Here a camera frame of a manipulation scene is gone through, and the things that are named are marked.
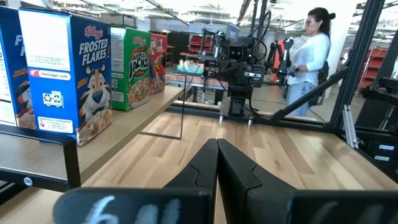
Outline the silver metal bracket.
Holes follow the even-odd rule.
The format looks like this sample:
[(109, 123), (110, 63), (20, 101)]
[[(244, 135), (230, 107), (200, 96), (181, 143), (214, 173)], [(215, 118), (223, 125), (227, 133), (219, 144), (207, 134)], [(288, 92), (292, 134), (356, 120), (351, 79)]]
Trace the silver metal bracket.
[(358, 138), (356, 136), (356, 130), (350, 105), (343, 105), (342, 116), (347, 144), (353, 149), (359, 149)]

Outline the background work table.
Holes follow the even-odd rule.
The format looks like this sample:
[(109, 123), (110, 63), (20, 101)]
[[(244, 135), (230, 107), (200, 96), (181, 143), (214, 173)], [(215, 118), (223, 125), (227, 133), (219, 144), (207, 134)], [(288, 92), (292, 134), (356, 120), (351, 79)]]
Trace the background work table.
[(225, 91), (228, 89), (227, 82), (194, 75), (167, 73), (165, 81), (166, 84), (186, 87), (186, 100), (209, 105), (219, 106), (226, 96)]

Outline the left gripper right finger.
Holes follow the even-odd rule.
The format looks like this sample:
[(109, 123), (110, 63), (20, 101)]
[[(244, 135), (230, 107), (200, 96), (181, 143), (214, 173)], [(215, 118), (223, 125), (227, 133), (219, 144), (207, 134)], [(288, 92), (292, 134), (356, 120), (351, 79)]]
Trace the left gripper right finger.
[(398, 224), (398, 191), (299, 190), (227, 140), (218, 147), (228, 224)]

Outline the wooden shelf black metal legs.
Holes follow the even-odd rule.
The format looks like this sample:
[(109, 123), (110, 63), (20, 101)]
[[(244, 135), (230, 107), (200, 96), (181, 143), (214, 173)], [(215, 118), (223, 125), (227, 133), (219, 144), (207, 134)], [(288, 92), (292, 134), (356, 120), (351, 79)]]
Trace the wooden shelf black metal legs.
[(60, 133), (0, 124), (0, 205), (28, 187), (66, 192), (80, 187), (178, 97), (186, 84), (166, 85), (148, 103), (114, 110), (112, 124), (88, 143)]

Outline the red storage rack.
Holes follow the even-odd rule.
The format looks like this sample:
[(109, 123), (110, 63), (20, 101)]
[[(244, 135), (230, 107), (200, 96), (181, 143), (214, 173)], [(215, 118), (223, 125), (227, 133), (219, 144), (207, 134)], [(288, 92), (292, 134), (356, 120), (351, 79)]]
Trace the red storage rack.
[(211, 52), (212, 36), (207, 35), (205, 40), (200, 34), (190, 34), (188, 49), (191, 53), (200, 54), (202, 52)]
[(360, 72), (360, 78), (356, 87), (357, 91), (366, 88), (375, 81), (386, 54), (386, 49), (368, 50)]

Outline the grey monitor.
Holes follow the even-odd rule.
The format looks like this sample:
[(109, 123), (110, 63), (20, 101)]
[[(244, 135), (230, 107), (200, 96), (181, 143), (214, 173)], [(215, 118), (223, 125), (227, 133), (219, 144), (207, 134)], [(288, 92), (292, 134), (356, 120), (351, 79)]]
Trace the grey monitor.
[(229, 23), (226, 28), (226, 37), (230, 40), (237, 40), (241, 28), (233, 23)]

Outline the person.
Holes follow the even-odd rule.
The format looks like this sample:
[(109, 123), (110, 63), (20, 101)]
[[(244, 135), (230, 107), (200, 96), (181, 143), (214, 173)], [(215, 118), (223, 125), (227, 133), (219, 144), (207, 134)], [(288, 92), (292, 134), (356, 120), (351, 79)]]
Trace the person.
[(318, 72), (330, 52), (331, 20), (334, 18), (335, 14), (323, 7), (308, 12), (305, 31), (310, 37), (290, 56), (292, 65), (288, 68), (287, 106), (318, 86)]

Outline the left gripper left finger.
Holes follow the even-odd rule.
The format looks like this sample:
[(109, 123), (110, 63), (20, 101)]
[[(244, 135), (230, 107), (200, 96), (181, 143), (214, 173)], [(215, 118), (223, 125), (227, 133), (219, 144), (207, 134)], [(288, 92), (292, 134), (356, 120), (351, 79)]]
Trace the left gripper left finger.
[(218, 143), (209, 139), (161, 189), (82, 187), (63, 194), (55, 224), (213, 224)]

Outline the black aluminium rig frame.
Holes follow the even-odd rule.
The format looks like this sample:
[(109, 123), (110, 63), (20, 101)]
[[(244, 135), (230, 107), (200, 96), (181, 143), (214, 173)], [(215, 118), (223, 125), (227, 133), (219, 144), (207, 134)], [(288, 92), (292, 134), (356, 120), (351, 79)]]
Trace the black aluminium rig frame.
[[(250, 119), (250, 122), (281, 128), (331, 133), (337, 135), (341, 139), (346, 139), (342, 116), (343, 105), (349, 105), (353, 99), (354, 87), (359, 81), (359, 71), (363, 65), (366, 51), (370, 46), (371, 39), (376, 30), (376, 23), (381, 15), (382, 5), (384, 3), (385, 0), (367, 0), (364, 15), (359, 23), (359, 31), (356, 34), (353, 48), (349, 52), (344, 69), (333, 74), (327, 81), (298, 99), (298, 102), (293, 103), (291, 106), (287, 106), (271, 115), (263, 117), (254, 116)], [(320, 121), (287, 117), (293, 110), (302, 106), (306, 100), (309, 100), (317, 93), (326, 90), (339, 81), (342, 81), (342, 84), (329, 122), (322, 123)]]

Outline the blue Frosted Flakes cereal box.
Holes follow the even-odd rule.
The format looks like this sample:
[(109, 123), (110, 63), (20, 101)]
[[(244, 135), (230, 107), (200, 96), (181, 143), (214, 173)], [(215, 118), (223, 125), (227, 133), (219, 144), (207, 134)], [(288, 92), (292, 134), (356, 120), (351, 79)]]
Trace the blue Frosted Flakes cereal box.
[(0, 6), (0, 124), (36, 128), (19, 14), (6, 6)]
[(37, 129), (86, 144), (112, 123), (110, 23), (26, 7), (19, 20)]

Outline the green Apple Jacks cereal box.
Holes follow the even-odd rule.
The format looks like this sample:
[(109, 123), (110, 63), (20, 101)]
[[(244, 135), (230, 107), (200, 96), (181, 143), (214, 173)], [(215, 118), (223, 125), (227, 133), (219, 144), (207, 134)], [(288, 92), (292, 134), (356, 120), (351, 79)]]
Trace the green Apple Jacks cereal box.
[(130, 111), (149, 101), (150, 33), (111, 27), (111, 88), (114, 110)]

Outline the red Froot Loops cereal box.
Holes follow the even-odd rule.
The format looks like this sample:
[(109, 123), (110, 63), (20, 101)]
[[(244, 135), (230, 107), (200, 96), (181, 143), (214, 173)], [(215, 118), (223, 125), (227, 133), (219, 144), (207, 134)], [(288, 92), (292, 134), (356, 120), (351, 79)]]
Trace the red Froot Loops cereal box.
[(165, 69), (167, 61), (167, 36), (151, 34), (150, 36), (150, 94), (165, 89)]

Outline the teal object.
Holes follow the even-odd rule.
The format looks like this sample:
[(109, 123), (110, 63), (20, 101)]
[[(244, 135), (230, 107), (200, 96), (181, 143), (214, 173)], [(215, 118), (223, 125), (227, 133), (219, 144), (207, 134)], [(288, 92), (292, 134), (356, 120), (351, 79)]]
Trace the teal object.
[(177, 70), (179, 72), (186, 72), (186, 73), (194, 73), (197, 75), (203, 74), (204, 66), (200, 63), (195, 63), (191, 60), (180, 60), (179, 64), (177, 65)]

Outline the black box white labels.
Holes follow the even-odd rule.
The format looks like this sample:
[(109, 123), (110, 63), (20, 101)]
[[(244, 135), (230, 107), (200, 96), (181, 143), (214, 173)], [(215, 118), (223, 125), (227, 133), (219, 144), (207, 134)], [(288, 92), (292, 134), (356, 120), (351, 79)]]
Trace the black box white labels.
[(398, 133), (359, 126), (356, 135), (359, 150), (398, 184)]

